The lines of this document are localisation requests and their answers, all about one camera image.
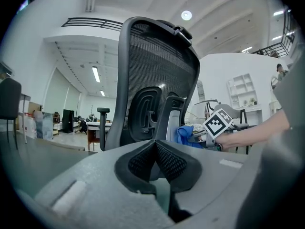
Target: white shelf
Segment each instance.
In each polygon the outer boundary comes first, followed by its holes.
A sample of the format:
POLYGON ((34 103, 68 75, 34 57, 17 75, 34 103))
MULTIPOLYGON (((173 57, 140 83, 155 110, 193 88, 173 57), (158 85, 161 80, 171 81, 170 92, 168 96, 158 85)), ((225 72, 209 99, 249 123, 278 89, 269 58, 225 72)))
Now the white shelf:
POLYGON ((239 109, 247 107, 242 107, 242 103, 245 101, 249 103, 251 98, 254 98, 258 102, 255 87, 249 73, 234 77, 228 81, 227 86, 231 98, 231 106, 233 108, 236 108, 237 106, 239 109))
POLYGON ((255 90, 251 90, 251 91, 247 91, 247 92, 244 92, 244 93, 240 93, 238 95, 249 94, 249 93, 253 93, 253 92, 255 92, 255 90))

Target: chair seat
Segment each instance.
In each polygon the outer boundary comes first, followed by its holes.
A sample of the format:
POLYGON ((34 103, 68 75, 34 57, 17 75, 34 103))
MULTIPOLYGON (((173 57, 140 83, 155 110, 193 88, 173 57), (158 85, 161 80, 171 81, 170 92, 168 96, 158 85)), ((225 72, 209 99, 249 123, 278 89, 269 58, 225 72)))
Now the chair seat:
POLYGON ((247 128, 249 126, 248 123, 237 123, 235 125, 237 125, 237 127, 241 128, 241 129, 247 128))

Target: chair armrest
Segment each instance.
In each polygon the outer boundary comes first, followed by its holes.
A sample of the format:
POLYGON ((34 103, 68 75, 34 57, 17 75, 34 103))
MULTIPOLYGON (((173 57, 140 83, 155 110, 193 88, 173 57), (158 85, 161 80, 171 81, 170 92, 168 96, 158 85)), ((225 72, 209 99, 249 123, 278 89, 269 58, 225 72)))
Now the chair armrest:
POLYGON ((110 112, 109 108, 97 108, 97 112, 101 114, 100 117, 100 149, 105 151, 105 131, 106 131, 106 114, 110 112))

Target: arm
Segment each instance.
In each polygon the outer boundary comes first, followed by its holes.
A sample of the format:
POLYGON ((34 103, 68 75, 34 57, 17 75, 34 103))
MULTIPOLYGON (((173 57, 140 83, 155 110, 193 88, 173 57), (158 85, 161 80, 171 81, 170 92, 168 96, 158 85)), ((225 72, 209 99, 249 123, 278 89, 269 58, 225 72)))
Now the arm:
POLYGON ((283 110, 276 112, 260 125, 232 134, 222 134, 216 138, 223 148, 247 146, 266 141, 275 133, 287 130, 289 122, 283 110))

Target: person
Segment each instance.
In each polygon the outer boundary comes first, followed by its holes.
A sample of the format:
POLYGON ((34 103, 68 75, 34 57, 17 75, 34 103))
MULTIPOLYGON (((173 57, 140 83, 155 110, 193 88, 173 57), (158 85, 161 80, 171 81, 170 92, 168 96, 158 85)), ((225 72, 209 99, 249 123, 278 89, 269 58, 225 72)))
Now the person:
POLYGON ((223 133, 216 138, 216 143, 223 149, 253 145, 258 142, 267 141, 273 134, 282 132, 289 128, 289 122, 283 109, 276 112, 263 123, 235 133, 223 133))
POLYGON ((288 71, 284 70, 282 65, 279 63, 277 66, 276 66, 276 71, 279 72, 278 74, 278 81, 280 82, 284 77, 285 75, 288 73, 288 71))

